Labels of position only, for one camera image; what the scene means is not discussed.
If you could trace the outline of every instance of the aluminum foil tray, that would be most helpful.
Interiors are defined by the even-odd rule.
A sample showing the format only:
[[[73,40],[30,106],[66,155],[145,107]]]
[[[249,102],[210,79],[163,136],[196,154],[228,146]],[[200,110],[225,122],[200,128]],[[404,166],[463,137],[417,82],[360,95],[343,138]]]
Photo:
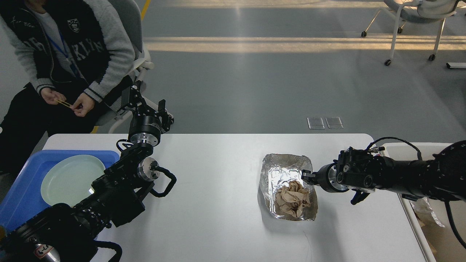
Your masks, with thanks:
[[[264,157],[259,181],[260,190],[264,194],[268,210],[275,218],[290,221],[315,220],[317,215],[317,195],[314,186],[303,183],[301,179],[302,169],[312,171],[311,160],[306,156],[268,154]],[[290,183],[294,185],[293,188],[296,188],[296,183],[299,183],[300,192],[305,192],[304,195],[307,196],[303,201],[296,201],[296,205],[302,205],[303,208],[302,213],[301,210],[295,211],[295,215],[284,212],[283,205],[280,205],[283,204],[281,196],[277,199],[277,195],[281,194],[280,192],[289,189]],[[295,195],[301,196],[298,193],[292,193],[292,195],[288,196],[294,197]]]

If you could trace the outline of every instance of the blue tray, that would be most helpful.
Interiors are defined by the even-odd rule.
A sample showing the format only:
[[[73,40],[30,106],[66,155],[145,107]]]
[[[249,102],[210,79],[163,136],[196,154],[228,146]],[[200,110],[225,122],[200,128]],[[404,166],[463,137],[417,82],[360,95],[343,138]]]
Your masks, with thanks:
[[[42,180],[52,167],[75,155],[95,156],[102,161],[105,168],[120,158],[114,151],[42,150],[35,153],[27,160],[0,205],[0,225],[7,232],[15,230],[50,206],[41,196]]]

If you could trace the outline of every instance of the aluminum foil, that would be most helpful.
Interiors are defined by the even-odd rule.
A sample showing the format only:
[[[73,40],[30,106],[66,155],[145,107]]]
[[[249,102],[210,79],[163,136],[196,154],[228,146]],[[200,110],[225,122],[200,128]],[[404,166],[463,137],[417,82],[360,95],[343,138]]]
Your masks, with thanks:
[[[301,179],[302,169],[312,171],[311,160],[306,156],[268,154],[264,157],[259,181],[260,190],[264,194],[267,208],[275,218],[290,221],[315,220],[317,215],[317,195],[314,186],[303,183]],[[310,207],[305,207],[302,215],[297,218],[281,211],[275,201],[277,190],[289,186],[289,183],[293,180],[298,181],[310,192]]]
[[[445,227],[440,219],[432,209],[429,199],[427,197],[418,199],[417,201],[410,201],[411,207],[418,216],[418,218],[426,225],[437,225]]]

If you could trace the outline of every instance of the gray sweater sleeve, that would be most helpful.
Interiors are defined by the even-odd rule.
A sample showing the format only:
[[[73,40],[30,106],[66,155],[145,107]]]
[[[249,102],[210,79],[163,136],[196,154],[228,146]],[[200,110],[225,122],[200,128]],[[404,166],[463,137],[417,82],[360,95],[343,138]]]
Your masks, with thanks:
[[[29,76],[29,81],[35,90],[40,94],[41,90],[45,87],[54,88],[50,78],[37,78],[37,68],[34,62],[34,48],[27,46],[18,39],[16,34],[6,25],[3,18],[0,17],[0,24],[2,25],[10,44],[14,47],[14,53],[18,57],[20,64],[26,70]]]
[[[91,7],[95,4],[86,0]],[[135,58],[131,41],[126,34],[117,11],[107,1],[99,1],[100,5],[107,3],[105,8],[95,8],[95,13],[103,33],[105,46],[110,54],[110,61],[102,79],[97,79],[84,90],[88,96],[101,102],[114,87],[125,77],[133,67]]]

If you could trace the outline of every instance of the white plate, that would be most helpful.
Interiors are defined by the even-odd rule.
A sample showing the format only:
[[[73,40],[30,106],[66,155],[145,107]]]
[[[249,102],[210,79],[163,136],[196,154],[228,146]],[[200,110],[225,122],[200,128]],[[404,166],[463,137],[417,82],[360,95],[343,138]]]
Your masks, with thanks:
[[[41,195],[49,205],[65,203],[71,207],[92,194],[91,183],[105,166],[96,157],[77,155],[62,160],[45,175]]]

